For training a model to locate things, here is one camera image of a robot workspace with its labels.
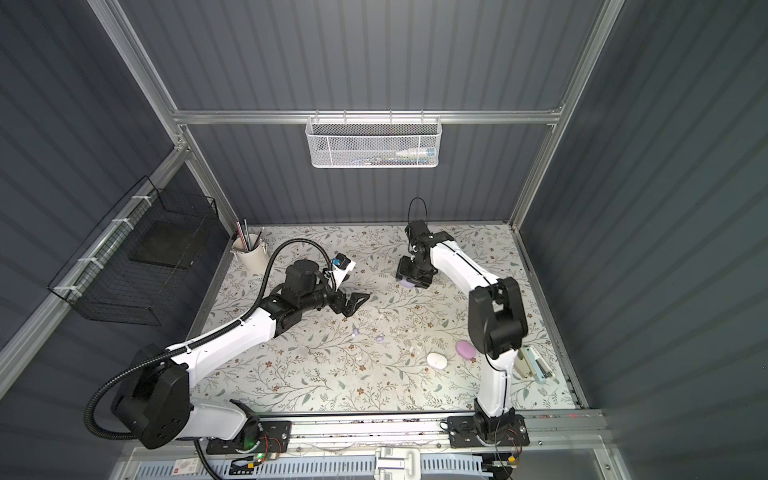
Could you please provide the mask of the beige black stapler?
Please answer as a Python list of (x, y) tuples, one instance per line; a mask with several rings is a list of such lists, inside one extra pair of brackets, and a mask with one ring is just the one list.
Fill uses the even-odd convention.
[(553, 377), (553, 371), (544, 357), (532, 346), (522, 346), (517, 352), (515, 369), (522, 378), (545, 383)]

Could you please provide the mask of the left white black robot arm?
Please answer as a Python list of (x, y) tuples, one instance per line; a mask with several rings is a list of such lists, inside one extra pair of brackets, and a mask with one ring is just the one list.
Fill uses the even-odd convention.
[(246, 425), (258, 421), (257, 415), (235, 400), (194, 399), (193, 387), (238, 355), (285, 333), (308, 310), (328, 307), (352, 316), (369, 298), (367, 293), (339, 289), (355, 265), (343, 254), (331, 260), (330, 269), (311, 260), (294, 262), (286, 269), (285, 281), (246, 318), (212, 330), (213, 338), (202, 345), (196, 343), (203, 336), (179, 344), (179, 354), (130, 374), (119, 385), (112, 413), (148, 449), (180, 439), (237, 438)]

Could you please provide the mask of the white pen holder cup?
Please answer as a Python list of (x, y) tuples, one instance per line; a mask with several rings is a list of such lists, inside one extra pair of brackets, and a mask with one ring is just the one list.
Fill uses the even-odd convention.
[(263, 275), (269, 262), (264, 229), (252, 231), (246, 220), (235, 224), (231, 251), (234, 257), (251, 274)]

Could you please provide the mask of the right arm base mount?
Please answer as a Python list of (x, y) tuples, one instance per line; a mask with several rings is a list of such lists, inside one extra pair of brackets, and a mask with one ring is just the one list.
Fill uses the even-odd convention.
[(449, 416), (439, 422), (448, 435), (450, 446), (460, 448), (512, 448), (530, 445), (525, 419), (519, 414), (507, 418), (494, 418), (482, 423), (472, 415)]

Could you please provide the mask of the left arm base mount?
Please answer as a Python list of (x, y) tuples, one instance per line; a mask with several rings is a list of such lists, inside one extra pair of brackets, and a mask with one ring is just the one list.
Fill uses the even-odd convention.
[(289, 421), (247, 422), (232, 440), (213, 439), (205, 447), (208, 455), (282, 454), (287, 451), (293, 424)]

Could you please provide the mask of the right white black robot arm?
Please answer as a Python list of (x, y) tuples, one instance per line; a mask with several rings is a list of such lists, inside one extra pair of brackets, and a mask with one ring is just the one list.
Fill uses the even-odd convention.
[(408, 223), (405, 234), (408, 254), (399, 260), (395, 278), (427, 289), (443, 274), (467, 296), (469, 337), (485, 359), (476, 415), (488, 422), (507, 421), (515, 414), (509, 398), (514, 361), (529, 333), (520, 285), (482, 267), (450, 234), (430, 231), (423, 220)]

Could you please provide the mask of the tube in white basket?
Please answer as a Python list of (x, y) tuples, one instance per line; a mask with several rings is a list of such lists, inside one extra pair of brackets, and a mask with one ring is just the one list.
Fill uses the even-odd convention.
[(399, 150), (389, 155), (375, 157), (376, 163), (399, 164), (399, 163), (430, 163), (438, 158), (438, 150), (434, 147), (417, 147), (405, 150)]

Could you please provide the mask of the white earbud case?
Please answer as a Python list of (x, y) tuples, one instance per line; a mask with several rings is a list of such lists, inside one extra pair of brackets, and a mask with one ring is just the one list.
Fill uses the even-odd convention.
[(427, 365), (435, 370), (444, 370), (447, 367), (448, 360), (442, 354), (430, 352), (426, 356)]

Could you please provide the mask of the pink earbud charging case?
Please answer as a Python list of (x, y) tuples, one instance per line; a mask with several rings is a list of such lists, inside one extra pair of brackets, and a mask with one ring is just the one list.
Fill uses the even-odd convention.
[(464, 360), (472, 361), (476, 358), (477, 350), (471, 342), (466, 340), (460, 340), (455, 345), (456, 353)]

